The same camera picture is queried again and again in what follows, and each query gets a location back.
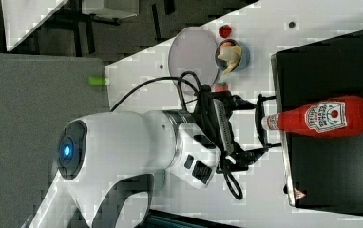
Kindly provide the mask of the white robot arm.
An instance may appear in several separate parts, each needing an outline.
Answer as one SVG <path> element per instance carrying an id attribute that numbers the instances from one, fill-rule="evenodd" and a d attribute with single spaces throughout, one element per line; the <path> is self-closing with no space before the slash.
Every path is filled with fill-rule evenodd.
<path id="1" fill-rule="evenodd" d="M 198 190 L 220 173 L 241 199 L 233 174 L 246 170 L 251 158 L 239 158 L 229 119 L 255 104 L 208 85 L 196 96 L 193 111 L 115 109 L 68 123 L 49 189 L 22 228 L 67 228 L 75 213 L 88 228 L 136 228 L 148 214 L 162 172 Z"/>

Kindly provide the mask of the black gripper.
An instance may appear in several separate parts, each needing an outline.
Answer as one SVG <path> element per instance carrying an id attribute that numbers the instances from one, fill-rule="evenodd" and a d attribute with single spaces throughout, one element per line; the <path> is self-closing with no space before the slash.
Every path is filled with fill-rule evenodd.
<path id="1" fill-rule="evenodd" d="M 233 127 L 230 122 L 233 112 L 236 110 L 253 110 L 256 108 L 255 104 L 244 100 L 238 95 L 232 95 L 230 91 L 213 92 L 209 85 L 201 85 L 196 96 L 197 103 L 193 117 L 204 134 L 221 152 L 220 161 L 216 168 L 217 173 L 246 171 L 249 165 L 253 165 L 268 151 L 268 148 L 243 150 L 234 139 Z M 225 154 L 222 145 L 220 129 L 213 104 L 214 99 L 223 102 L 229 126 L 232 130 L 231 135 L 234 152 L 229 156 Z"/>

